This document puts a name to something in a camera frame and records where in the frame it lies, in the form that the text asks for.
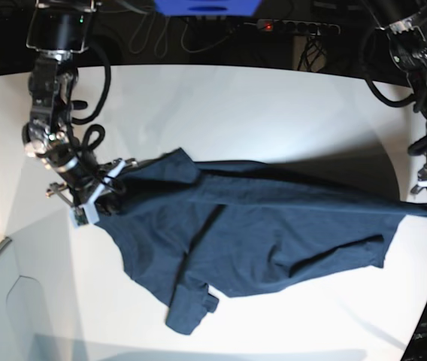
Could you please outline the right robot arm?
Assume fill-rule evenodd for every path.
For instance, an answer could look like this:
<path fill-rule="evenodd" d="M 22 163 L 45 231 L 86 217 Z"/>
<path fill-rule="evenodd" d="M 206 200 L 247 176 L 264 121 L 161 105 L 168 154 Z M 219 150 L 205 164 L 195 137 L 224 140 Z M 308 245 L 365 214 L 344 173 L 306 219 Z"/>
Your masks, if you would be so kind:
<path fill-rule="evenodd" d="M 100 1 L 38 1 L 26 39 L 38 58 L 29 75 L 32 103 L 22 130 L 23 146 L 27 156 L 39 159 L 63 180 L 49 185 L 47 195 L 56 195 L 69 206 L 76 226 L 98 222 L 99 198 L 126 191 L 117 177 L 127 162 L 115 159 L 101 165 L 95 156 L 105 129 L 94 121 L 111 87 L 111 63 L 89 38 L 100 7 Z M 76 118 L 72 112 L 88 104 L 72 99 L 79 77 L 74 56 L 87 50 L 93 50 L 104 67 L 104 85 L 93 112 Z"/>

